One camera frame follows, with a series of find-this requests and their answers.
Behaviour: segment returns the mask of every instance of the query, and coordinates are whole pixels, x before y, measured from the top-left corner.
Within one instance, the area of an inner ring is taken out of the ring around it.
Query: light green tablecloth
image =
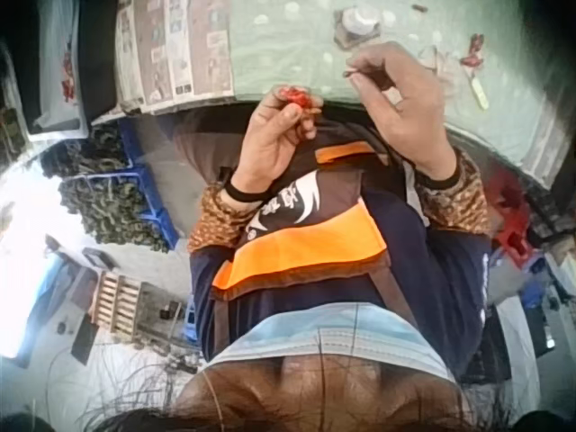
[[[310,87],[330,101],[355,102],[342,77],[345,59],[334,39],[335,10],[357,5],[350,0],[232,1],[230,46],[235,94],[257,99],[273,85]],[[550,185],[568,150],[566,126],[546,108],[558,95],[562,109],[573,112],[566,72],[551,40],[530,36],[518,0],[364,0],[381,14],[378,41],[398,41],[414,56],[436,45],[456,64],[456,87],[447,98],[447,124],[470,134],[543,185]],[[474,33],[485,35],[484,65],[478,78],[490,101],[483,111],[457,59],[467,54]]]

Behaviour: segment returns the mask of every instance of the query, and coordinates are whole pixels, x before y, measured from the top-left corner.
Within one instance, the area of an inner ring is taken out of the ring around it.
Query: right hand
[[[437,78],[395,42],[360,49],[346,62],[350,82],[384,140],[433,180],[456,170],[456,155],[444,128],[444,96]],[[382,93],[395,86],[393,105]]]

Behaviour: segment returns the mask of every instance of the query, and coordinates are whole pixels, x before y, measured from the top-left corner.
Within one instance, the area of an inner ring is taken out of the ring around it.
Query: woman
[[[381,137],[265,96],[190,237],[209,365],[170,413],[133,411],[102,430],[474,429],[455,378],[484,320],[478,170],[448,143],[440,84],[400,46],[362,49],[348,65]],[[178,137],[202,165],[202,148]],[[217,178],[227,156],[199,171]],[[428,229],[407,204],[404,161]]]

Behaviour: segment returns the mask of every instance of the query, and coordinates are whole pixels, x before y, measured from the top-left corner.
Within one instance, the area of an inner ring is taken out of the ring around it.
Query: orange stripe
[[[315,151],[316,162],[319,164],[328,164],[338,158],[364,153],[375,153],[374,149],[366,141],[354,141],[341,146],[319,148]]]
[[[254,275],[319,264],[355,262],[386,244],[362,200],[338,216],[309,227],[286,228],[248,242],[225,262],[212,284],[220,290]]]

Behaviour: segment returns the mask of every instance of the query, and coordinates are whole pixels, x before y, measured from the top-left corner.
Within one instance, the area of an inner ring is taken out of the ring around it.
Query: newspaper
[[[233,96],[230,0],[121,0],[116,69],[123,109]]]

